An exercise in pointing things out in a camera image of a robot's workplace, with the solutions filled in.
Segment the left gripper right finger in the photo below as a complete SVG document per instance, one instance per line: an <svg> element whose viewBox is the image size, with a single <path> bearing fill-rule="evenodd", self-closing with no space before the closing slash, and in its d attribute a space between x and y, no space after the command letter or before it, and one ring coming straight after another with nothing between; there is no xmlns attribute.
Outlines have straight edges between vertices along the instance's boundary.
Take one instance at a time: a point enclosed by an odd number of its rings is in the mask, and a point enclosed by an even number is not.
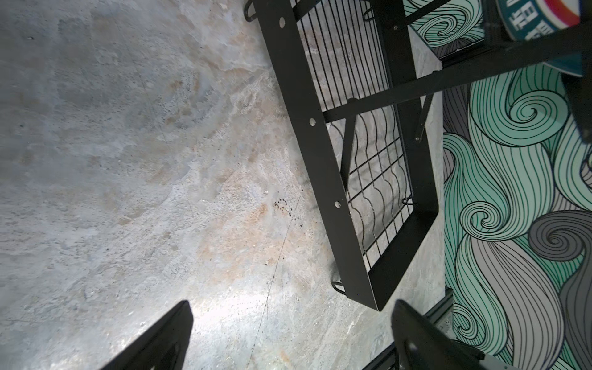
<svg viewBox="0 0 592 370"><path fill-rule="evenodd" d="M404 300L395 303L392 327L398 363L404 369L482 368Z"/></svg>

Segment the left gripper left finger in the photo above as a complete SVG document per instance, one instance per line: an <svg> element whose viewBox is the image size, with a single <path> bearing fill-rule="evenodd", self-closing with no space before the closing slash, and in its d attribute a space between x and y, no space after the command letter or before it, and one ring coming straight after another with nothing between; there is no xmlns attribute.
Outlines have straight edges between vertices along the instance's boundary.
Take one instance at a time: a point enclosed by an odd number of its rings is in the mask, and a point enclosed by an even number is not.
<svg viewBox="0 0 592 370"><path fill-rule="evenodd" d="M190 303L178 302L103 369L182 369L193 323Z"/></svg>

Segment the black wire dish rack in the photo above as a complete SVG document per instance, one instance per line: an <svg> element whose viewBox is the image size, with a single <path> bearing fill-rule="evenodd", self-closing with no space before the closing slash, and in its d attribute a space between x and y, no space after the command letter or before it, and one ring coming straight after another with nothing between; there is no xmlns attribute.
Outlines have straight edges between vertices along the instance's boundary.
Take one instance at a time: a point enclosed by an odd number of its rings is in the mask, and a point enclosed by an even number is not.
<svg viewBox="0 0 592 370"><path fill-rule="evenodd" d="M567 170L561 131L583 112L576 60L590 21L542 51L510 37L496 1L248 1L259 21L338 267L337 292L382 310L439 214L425 137L433 97L462 89L462 119L494 163L454 174L462 235L526 234L555 204L590 210L588 162Z"/></svg>

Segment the green-rimmed white plate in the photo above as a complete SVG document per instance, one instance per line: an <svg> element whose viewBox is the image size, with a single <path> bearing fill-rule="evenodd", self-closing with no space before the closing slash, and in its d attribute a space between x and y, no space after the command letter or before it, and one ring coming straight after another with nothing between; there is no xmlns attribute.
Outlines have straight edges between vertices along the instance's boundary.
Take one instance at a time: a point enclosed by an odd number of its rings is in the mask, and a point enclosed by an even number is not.
<svg viewBox="0 0 592 370"><path fill-rule="evenodd" d="M580 1L499 0L496 6L513 41L530 41L581 21Z"/></svg>

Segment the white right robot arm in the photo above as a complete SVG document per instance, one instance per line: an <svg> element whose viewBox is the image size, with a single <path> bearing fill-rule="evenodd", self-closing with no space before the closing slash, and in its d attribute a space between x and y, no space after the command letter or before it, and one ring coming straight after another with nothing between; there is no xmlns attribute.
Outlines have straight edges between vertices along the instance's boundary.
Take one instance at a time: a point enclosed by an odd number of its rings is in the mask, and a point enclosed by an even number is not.
<svg viewBox="0 0 592 370"><path fill-rule="evenodd" d="M469 355L470 357L479 361L479 365L488 370L519 370L512 365L508 365L505 362L491 356L486 355L484 352L480 351L477 348L474 348L471 345L464 344L460 341L454 341L455 345L462 349L464 353Z"/></svg>

